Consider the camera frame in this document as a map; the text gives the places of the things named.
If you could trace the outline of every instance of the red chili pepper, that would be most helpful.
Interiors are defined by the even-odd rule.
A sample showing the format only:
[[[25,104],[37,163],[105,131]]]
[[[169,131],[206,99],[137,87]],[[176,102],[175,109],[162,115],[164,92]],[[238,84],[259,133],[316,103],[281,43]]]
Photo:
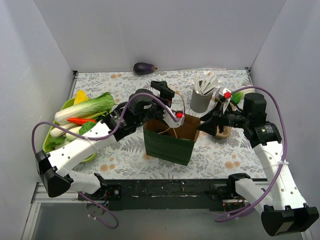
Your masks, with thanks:
[[[79,124],[79,125],[82,125],[82,124],[85,124],[86,122],[93,122],[95,123],[96,120],[94,119],[84,119],[84,118],[68,118],[67,119],[70,123],[74,123],[74,124]]]

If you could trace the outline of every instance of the white wall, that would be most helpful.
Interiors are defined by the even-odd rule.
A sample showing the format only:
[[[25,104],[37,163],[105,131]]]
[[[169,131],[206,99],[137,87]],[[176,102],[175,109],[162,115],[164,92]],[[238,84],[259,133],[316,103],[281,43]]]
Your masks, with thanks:
[[[252,66],[286,0],[34,0],[73,70]]]
[[[286,159],[300,192],[320,211],[320,0],[286,2],[252,77],[278,100],[288,137]],[[272,103],[268,119],[279,124]],[[310,229],[313,239],[320,239],[320,220]]]
[[[52,121],[72,71],[32,0],[0,0],[0,235],[18,240],[38,175],[31,131]],[[36,133],[41,149],[47,127]]]

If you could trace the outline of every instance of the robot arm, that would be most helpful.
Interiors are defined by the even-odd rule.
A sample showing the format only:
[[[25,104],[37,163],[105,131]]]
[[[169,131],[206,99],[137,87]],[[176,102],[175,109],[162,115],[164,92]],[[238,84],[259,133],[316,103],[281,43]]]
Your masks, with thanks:
[[[165,81],[152,81],[151,86],[160,91],[158,99],[170,107],[175,92],[167,87],[167,83]],[[85,133],[83,136],[86,139],[77,138],[66,146],[48,154],[40,151],[35,155],[37,171],[49,197],[57,197],[66,191],[86,192],[97,195],[102,192],[104,194],[107,185],[99,174],[89,175],[72,171],[72,169],[98,150],[134,133],[137,127],[150,119],[163,121],[170,128],[177,128],[184,123],[185,116],[182,112],[177,111],[175,113],[177,121],[174,121],[169,114],[169,112],[172,114],[169,108],[164,110],[153,98],[141,95],[141,93],[153,95],[147,89],[138,89],[132,94],[129,99],[133,99],[130,101],[130,105],[125,111],[120,124],[119,119],[126,103],[118,105],[113,112]],[[119,128],[110,137],[92,141],[88,139],[107,136],[118,124]]]
[[[272,197],[262,199],[264,192],[245,173],[229,176],[227,190],[234,196],[243,196],[260,213],[264,229],[271,236],[304,232],[318,218],[316,207],[309,207],[300,194],[290,173],[288,163],[282,162],[283,144],[278,128],[266,121],[267,102],[262,94],[244,96],[243,110],[233,111],[229,105],[231,91],[219,89],[216,106],[200,118],[204,121],[198,130],[215,136],[225,126],[241,128],[258,156],[266,178],[272,187]]]

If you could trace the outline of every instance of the basket of vegetables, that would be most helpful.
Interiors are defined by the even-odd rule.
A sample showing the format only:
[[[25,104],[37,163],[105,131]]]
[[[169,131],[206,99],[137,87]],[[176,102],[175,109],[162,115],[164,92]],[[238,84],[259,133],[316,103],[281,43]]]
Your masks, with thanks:
[[[83,90],[79,90],[75,98],[69,99],[61,110],[54,115],[53,123],[73,133],[83,135],[106,116],[114,105],[115,101],[110,92],[105,92],[96,98],[90,99],[87,98]],[[42,149],[49,153],[66,146],[75,139],[77,137],[52,126],[46,135]],[[89,162],[95,158],[96,153],[83,162]]]

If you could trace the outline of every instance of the leaf pattern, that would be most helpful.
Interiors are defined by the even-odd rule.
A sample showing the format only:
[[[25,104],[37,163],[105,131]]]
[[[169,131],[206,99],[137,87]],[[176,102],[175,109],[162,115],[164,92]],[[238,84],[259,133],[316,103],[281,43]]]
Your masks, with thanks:
[[[73,95],[78,90],[84,90],[89,98],[95,98],[104,92],[111,92],[118,104],[128,101],[137,89],[148,89],[159,95],[150,87],[151,81],[167,81],[169,86],[182,94],[186,113],[201,117],[215,103],[211,101],[208,110],[201,114],[190,109],[195,73],[203,76],[208,71],[155,71],[144,76],[136,76],[133,72],[84,72],[78,75]],[[222,80],[221,87],[230,90],[250,84],[245,70],[214,70],[213,73]],[[183,109],[179,96],[173,99],[171,108]],[[183,166],[146,155],[143,128],[138,127],[130,136],[101,149],[94,161],[80,163],[74,170],[86,174],[99,173],[106,179],[207,179],[227,178],[234,173],[247,173],[252,178],[266,177],[243,131],[235,128],[227,139],[216,139],[200,132],[191,160],[188,166]]]

